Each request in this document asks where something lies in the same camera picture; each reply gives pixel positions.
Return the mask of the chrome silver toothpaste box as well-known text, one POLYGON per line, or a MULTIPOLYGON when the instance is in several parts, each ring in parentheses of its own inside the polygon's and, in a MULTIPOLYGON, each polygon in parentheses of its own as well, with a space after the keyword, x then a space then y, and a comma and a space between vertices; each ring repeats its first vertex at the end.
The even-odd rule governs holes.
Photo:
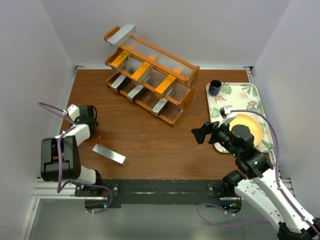
POLYGON ((168 100, 165 98, 161 98, 150 110, 150 112, 158 117, 162 111, 165 109, 166 105, 168 103, 168 100))

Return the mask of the black toothpaste box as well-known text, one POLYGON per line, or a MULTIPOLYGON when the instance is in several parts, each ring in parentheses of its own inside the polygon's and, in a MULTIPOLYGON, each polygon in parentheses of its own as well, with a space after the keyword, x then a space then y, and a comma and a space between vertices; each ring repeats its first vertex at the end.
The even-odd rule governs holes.
POLYGON ((126 98, 131 102, 134 103, 136 100, 138 100, 148 89, 139 84, 136 85, 127 95, 126 98))

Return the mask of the orange toothpaste box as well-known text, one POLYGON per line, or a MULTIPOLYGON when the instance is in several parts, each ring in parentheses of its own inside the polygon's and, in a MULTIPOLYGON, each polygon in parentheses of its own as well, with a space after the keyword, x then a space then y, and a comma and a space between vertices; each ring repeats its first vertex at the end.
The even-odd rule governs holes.
POLYGON ((167 90, 176 82, 176 78, 168 75, 154 90, 155 96, 159 99, 166 95, 167 90))
POLYGON ((110 66, 114 68, 117 72, 123 69, 129 60, 130 53, 123 50, 119 55, 111 62, 110 66))
POLYGON ((134 84, 140 84, 144 78, 152 70, 153 66, 148 62, 143 62, 142 65, 131 75, 131 80, 134 84))

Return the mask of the grey toothpaste box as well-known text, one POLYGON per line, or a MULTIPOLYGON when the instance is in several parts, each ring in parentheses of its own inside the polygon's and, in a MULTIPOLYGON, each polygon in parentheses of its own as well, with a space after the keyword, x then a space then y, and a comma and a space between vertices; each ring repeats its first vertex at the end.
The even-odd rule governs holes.
POLYGON ((119 48, 126 43, 137 31, 135 23, 128 22, 123 27, 115 27, 105 35, 105 40, 115 48, 119 48))

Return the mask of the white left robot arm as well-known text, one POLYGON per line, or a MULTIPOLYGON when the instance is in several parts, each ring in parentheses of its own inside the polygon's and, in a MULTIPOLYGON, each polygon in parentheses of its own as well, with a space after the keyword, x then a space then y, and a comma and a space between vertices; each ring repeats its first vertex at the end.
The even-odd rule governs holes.
POLYGON ((75 181, 84 185, 97 185, 101 176, 97 170, 81 164, 79 145, 92 138, 99 126, 98 111, 93 105, 70 105, 67 109, 39 102, 42 108, 70 123, 61 134, 41 141, 40 175, 45 182, 58 183, 60 192, 63 181, 75 181))

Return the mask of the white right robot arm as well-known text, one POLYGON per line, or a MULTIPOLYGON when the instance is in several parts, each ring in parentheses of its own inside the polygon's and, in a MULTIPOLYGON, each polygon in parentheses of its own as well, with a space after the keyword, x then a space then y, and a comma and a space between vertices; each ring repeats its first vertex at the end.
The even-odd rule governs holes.
POLYGON ((311 240, 320 236, 320 220, 308 213, 279 178, 279 171, 254 146, 254 136, 245 125, 230 128, 206 122, 192 129, 198 144, 210 135, 209 144, 219 143, 235 157, 238 169, 223 179, 224 190, 246 200, 278 231, 280 240, 311 240))

